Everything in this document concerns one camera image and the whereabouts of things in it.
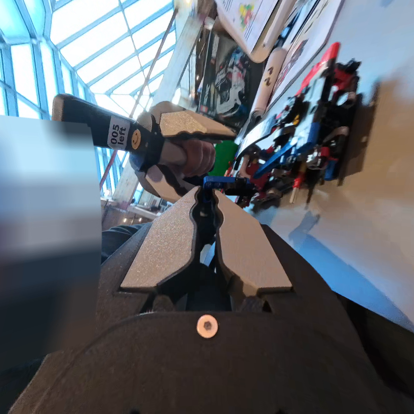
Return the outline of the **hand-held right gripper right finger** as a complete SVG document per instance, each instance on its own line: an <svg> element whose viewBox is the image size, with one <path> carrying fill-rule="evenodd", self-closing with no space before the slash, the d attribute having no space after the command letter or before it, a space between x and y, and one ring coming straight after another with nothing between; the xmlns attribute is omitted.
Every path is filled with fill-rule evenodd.
<svg viewBox="0 0 414 414"><path fill-rule="evenodd" d="M258 220L213 190L216 248L232 297L261 296L292 289L277 254Z"/></svg>

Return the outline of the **large grid window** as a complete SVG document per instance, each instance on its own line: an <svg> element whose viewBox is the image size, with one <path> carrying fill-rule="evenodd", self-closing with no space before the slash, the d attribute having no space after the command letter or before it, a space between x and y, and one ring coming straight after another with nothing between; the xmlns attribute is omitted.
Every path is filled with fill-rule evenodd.
<svg viewBox="0 0 414 414"><path fill-rule="evenodd" d="M2 0L1 115L51 119L59 93L149 110L177 42L177 1Z"/></svg>

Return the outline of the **printed instruction sheet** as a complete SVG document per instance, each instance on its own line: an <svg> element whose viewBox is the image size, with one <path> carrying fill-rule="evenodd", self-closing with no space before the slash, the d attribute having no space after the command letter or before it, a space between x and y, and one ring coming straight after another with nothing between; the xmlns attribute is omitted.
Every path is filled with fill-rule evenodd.
<svg viewBox="0 0 414 414"><path fill-rule="evenodd" d="M277 0L217 0L221 24L236 43L251 53L258 42Z"/></svg>

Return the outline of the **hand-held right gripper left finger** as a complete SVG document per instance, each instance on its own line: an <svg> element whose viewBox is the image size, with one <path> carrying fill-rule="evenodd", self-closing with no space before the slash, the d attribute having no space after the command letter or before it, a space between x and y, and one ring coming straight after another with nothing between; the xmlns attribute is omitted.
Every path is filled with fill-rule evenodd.
<svg viewBox="0 0 414 414"><path fill-rule="evenodd" d="M152 223L121 289L155 291L189 266L194 259L193 210L198 204L200 189L194 187Z"/></svg>

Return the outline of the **person's left hand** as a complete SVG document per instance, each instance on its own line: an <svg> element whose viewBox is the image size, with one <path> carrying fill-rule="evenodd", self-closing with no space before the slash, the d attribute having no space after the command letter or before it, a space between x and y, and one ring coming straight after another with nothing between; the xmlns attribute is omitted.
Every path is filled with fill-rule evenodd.
<svg viewBox="0 0 414 414"><path fill-rule="evenodd" d="M216 158L214 144L199 140L179 140L174 144L182 148L187 157L183 166L171 167L179 177L203 177L214 168Z"/></svg>

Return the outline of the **wooden document stand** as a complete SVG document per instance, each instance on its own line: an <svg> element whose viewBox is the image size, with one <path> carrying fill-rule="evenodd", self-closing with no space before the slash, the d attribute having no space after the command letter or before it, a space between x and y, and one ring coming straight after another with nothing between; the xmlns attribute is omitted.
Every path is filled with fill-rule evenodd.
<svg viewBox="0 0 414 414"><path fill-rule="evenodd" d="M220 22L217 15L216 22L214 24L215 31L221 31L229 36L233 41L242 49L242 51L255 63L261 63L267 59L277 38L282 32L282 29L291 15L296 1L295 0L279 0L277 7L274 9L270 16L263 32L261 33L255 48L251 53L245 52L241 46L239 46L232 36L226 31Z"/></svg>

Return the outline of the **toy car set box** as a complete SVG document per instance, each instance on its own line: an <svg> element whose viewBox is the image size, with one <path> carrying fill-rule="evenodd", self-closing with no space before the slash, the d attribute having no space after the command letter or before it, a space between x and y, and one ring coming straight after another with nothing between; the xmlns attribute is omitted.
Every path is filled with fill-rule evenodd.
<svg viewBox="0 0 414 414"><path fill-rule="evenodd" d="M249 118L265 63L253 62L234 40L211 32L197 111L237 132Z"/></svg>

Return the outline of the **open building instruction booklet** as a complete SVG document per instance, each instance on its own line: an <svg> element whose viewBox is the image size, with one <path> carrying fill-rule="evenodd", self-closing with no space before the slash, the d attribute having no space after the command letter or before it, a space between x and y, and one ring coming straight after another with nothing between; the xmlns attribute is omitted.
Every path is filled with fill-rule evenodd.
<svg viewBox="0 0 414 414"><path fill-rule="evenodd" d="M297 1L270 53L241 136L269 111L326 44L343 1Z"/></svg>

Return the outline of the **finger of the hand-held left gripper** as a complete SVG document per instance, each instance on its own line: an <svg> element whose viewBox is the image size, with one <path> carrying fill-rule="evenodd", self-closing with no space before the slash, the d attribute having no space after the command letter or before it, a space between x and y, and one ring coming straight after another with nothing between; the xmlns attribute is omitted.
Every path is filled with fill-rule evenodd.
<svg viewBox="0 0 414 414"><path fill-rule="evenodd" d="M177 202L192 189L192 184L173 165L154 165L148 169L145 179L158 197L170 203Z"/></svg>
<svg viewBox="0 0 414 414"><path fill-rule="evenodd" d="M163 113L159 122L169 140L200 140L212 143L234 141L237 134L228 127L189 110Z"/></svg>

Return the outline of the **blue L-shaped toy beam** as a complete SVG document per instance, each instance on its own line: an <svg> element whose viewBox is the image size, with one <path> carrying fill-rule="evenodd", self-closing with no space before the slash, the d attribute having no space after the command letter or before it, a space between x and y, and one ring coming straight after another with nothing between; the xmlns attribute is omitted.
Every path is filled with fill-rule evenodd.
<svg viewBox="0 0 414 414"><path fill-rule="evenodd" d="M248 178L229 176L205 176L202 185L202 199L210 202L213 190L224 190L226 195L253 197L256 194L255 185Z"/></svg>

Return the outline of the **green plastic bin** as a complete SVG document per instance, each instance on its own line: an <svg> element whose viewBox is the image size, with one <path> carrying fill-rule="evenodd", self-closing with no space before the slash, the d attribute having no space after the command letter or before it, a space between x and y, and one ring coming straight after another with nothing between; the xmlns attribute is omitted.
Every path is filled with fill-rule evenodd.
<svg viewBox="0 0 414 414"><path fill-rule="evenodd" d="M226 171L233 165L238 145L234 141L223 141L215 144L215 164L208 173L209 176L225 176Z"/></svg>

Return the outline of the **partly built toy car chassis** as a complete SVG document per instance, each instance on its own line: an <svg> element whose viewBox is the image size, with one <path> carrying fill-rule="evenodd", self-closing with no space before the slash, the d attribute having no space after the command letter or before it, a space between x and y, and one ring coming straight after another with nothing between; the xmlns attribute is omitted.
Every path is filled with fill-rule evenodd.
<svg viewBox="0 0 414 414"><path fill-rule="evenodd" d="M344 179L352 129L363 103L359 93L361 61L338 60L334 42L304 77L281 111L260 122L241 142L228 173L246 182L235 204L246 208L294 204L307 192L308 209L318 186Z"/></svg>

